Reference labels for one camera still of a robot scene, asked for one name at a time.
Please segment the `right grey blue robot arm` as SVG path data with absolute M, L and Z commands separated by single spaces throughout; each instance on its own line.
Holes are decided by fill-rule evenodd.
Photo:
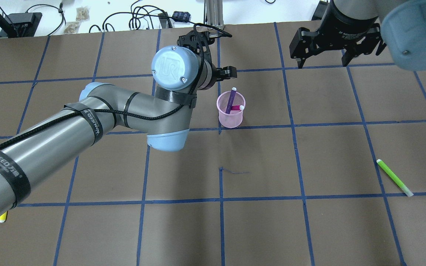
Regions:
M 346 67 L 385 48 L 401 69 L 426 71 L 426 0 L 331 0 L 318 29 L 298 28 L 289 45 L 298 68 L 324 51 L 345 50 Z

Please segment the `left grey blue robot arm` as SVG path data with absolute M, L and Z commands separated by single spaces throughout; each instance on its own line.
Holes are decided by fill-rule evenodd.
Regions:
M 171 45 L 156 52 L 155 94 L 92 82 L 78 102 L 0 144 L 0 216 L 66 163 L 117 126 L 147 134 L 147 145 L 175 152 L 184 148 L 197 91 L 237 77 L 233 66 L 217 68 L 208 52 Z

